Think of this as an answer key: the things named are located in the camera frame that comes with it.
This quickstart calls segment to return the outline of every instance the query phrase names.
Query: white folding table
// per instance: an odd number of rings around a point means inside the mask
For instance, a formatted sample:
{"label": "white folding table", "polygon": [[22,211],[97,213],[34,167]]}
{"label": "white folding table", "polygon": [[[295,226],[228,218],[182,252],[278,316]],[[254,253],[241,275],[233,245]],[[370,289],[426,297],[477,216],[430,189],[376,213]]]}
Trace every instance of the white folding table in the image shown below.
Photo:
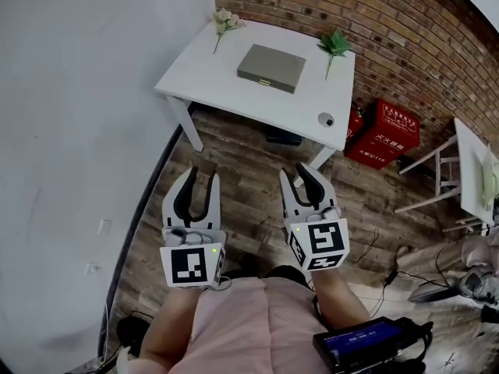
{"label": "white folding table", "polygon": [[[454,124],[455,135],[452,136],[446,143],[442,144],[431,153],[399,172],[400,174],[406,173],[415,166],[435,156],[435,197],[420,203],[398,208],[395,212],[404,212],[429,203],[435,203],[441,199],[449,198],[451,196],[461,195],[461,208],[472,215],[472,217],[458,221],[458,223],[463,222],[462,226],[456,226],[451,229],[464,228],[467,227],[467,225],[479,224],[479,221],[477,220],[492,226],[494,225],[494,220],[492,218],[493,210],[486,210],[483,206],[482,163],[487,152],[487,146],[460,119],[454,118]],[[458,144],[459,156],[441,157],[441,151],[455,143]],[[441,165],[449,164],[449,167],[451,167],[453,162],[459,162],[459,173],[461,175],[460,179],[441,181]],[[450,191],[441,193],[441,188],[445,186],[453,186],[454,188]]]}
{"label": "white folding table", "polygon": [[[217,38],[214,23],[208,23],[155,87],[166,95],[194,150],[201,151],[203,143],[187,111],[192,101],[321,143],[324,147],[311,160],[312,168],[321,166],[336,150],[343,150],[352,100],[354,53],[348,51],[344,58],[335,57],[325,80],[328,55],[317,47],[318,39],[314,37],[246,21],[245,27],[222,36],[214,55]],[[294,94],[237,76],[237,67],[253,44],[306,59]],[[318,120],[323,112],[334,119],[330,127]]]}

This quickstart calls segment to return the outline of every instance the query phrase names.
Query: pink shirt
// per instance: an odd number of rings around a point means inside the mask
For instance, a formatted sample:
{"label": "pink shirt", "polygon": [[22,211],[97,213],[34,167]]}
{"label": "pink shirt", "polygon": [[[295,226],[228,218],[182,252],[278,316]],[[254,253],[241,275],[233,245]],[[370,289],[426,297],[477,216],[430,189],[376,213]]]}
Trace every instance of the pink shirt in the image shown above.
{"label": "pink shirt", "polygon": [[[205,291],[194,316],[184,359],[170,374],[329,373],[312,345],[326,332],[313,310],[314,293],[284,278],[240,278],[225,291]],[[128,374],[166,374],[137,359]]]}

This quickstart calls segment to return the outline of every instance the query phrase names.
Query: forearm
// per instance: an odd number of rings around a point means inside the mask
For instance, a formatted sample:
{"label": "forearm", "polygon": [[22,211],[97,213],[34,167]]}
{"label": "forearm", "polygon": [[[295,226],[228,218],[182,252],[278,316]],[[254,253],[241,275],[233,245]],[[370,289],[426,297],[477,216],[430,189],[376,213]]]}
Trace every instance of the forearm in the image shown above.
{"label": "forearm", "polygon": [[320,313],[330,326],[341,329],[370,320],[366,307],[336,269],[317,270],[311,274]]}
{"label": "forearm", "polygon": [[167,370],[183,358],[201,292],[197,288],[170,290],[143,339],[141,358],[154,360]]}

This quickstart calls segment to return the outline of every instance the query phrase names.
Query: flower stem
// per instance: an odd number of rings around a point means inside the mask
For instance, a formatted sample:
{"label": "flower stem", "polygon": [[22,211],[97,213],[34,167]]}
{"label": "flower stem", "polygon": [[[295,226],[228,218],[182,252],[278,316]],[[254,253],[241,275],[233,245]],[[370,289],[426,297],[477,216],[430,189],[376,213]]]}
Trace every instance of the flower stem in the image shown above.
{"label": "flower stem", "polygon": [[331,67],[331,63],[332,63],[332,62],[333,62],[333,56],[332,56],[332,55],[330,55],[330,56],[329,56],[329,62],[328,62],[328,64],[327,64],[327,72],[326,72],[326,79],[325,79],[325,80],[327,80],[327,75],[329,75],[329,68]]}
{"label": "flower stem", "polygon": [[218,47],[218,43],[220,43],[221,35],[222,35],[222,34],[219,34],[219,35],[218,35],[217,44],[215,45],[215,49],[213,50],[213,54],[215,54],[215,53],[217,52],[217,47]]}

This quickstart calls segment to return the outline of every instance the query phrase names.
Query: black pants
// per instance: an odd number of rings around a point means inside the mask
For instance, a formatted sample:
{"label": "black pants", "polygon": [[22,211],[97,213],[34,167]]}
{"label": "black pants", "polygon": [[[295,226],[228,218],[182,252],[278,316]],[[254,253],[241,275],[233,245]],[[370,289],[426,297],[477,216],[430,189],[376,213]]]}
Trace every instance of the black pants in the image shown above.
{"label": "black pants", "polygon": [[[230,278],[231,280],[243,277],[256,277],[256,274],[247,273],[245,270],[232,270],[227,273],[224,273],[223,275]],[[288,265],[277,266],[274,269],[272,269],[270,272],[268,272],[264,278],[269,278],[269,277],[287,278],[288,280],[295,281],[296,283],[309,288],[303,273],[293,266],[288,266]]]}

